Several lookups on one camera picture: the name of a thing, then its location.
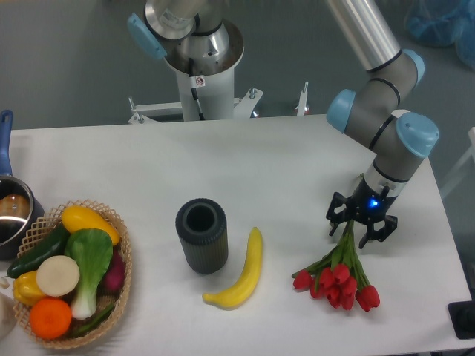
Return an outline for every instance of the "blue pan handle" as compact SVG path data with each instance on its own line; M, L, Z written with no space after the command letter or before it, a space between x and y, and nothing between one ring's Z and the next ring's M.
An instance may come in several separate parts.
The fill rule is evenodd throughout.
M10 164L9 148L13 112L11 110L3 110L0 113L0 119L0 175L11 176L13 172L12 165Z

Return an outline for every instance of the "metal pot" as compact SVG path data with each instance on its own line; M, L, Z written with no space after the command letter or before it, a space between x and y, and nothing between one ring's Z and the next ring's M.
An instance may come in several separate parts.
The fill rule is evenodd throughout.
M16 257L23 237L44 209L31 189L13 177L9 148L13 112L0 114L0 260Z

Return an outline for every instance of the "wicker basket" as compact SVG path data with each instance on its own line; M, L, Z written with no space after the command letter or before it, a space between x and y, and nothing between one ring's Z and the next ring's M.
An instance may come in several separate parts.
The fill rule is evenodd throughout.
M27 231L26 237L23 239L22 246L20 247L18 257L26 253L26 251L33 248L41 239L46 237L48 233L53 230L56 225L61 220L61 214L66 207L70 205L83 205L89 208L92 208L97 213L99 213L103 218L109 221L113 227L119 232L121 237L119 245L119 253L122 256L122 259L125 263L125 282L124 286L120 293L111 294L107 293L106 290L101 289L100 287L97 290L97 310L96 314L103 310L110 303L115 303L114 310L109 314L109 317L99 324L94 330L90 331L84 336L77 338L67 338L60 337L55 340L43 340L31 331L30 327L30 310L31 307L26 306L19 301L15 301L15 317L18 321L18 324L24 329L24 331L30 336L30 339L36 341L37 343L43 345L46 348L50 349L72 349L79 346L84 346L97 338L103 336L108 332L120 319L122 313L124 312L125 305L128 300L128 293L131 287L131 274L132 274L132 258L131 258L131 245L128 238L127 228L124 225L124 222L120 216L116 213L115 210L110 209L108 206L93 202L90 200L86 201L76 201L68 202L66 205L60 205L57 208L51 209L51 211L45 215L45 217L40 217L38 220L32 224L31 229ZM84 323L87 323L90 319L93 319L95 315L86 320L75 320L73 319L71 323L71 328L76 328Z

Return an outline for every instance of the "yellow banana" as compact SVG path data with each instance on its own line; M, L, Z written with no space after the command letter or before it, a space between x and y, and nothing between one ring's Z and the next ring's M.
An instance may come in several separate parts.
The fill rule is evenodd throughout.
M262 269L262 235L252 228L247 241L246 262L236 283L217 294L205 293L203 300L222 309L235 309L244 303L254 291Z

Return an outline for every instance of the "red tulip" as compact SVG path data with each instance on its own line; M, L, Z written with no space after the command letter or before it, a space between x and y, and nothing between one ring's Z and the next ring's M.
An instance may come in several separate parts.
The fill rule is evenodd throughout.
M328 300L340 299L340 288L338 286L331 286L328 289L325 289L324 293Z
M363 309L365 312L368 312L369 310L371 310L371 306L362 297L362 295L359 291L356 291L355 297L356 297L356 300L358 301L359 306L361 307L361 309Z
M376 308L377 306L379 306L380 304L379 295L378 295L378 291L376 291L376 288L374 288L374 286L369 285L369 286L364 287L361 290L361 295L371 307Z
M355 297L353 295L342 295L340 297L341 299L341 306L343 307L343 309L345 310L350 310L352 307L353 307L353 304L355 302Z
M348 279L341 285L341 293L345 296L355 297L356 288L358 288L358 282L354 276L349 276Z
M335 284L335 278L333 277L330 267L324 268L320 274L320 280L318 283L320 284L320 287L323 287L324 289L328 289Z
M330 305L335 309L338 309L341 305L341 302L340 302L339 298L338 299L329 299L328 303L330 303Z
M298 272L297 277L294 279L294 288L298 291L307 289L312 285L313 278L309 272L304 269Z
M336 284L345 283L348 277L350 276L350 270L347 265L339 263L333 269L333 278L335 279Z
M310 295L313 299L320 299L324 296L324 289L316 284L317 280L314 278L312 281L312 285L310 286Z

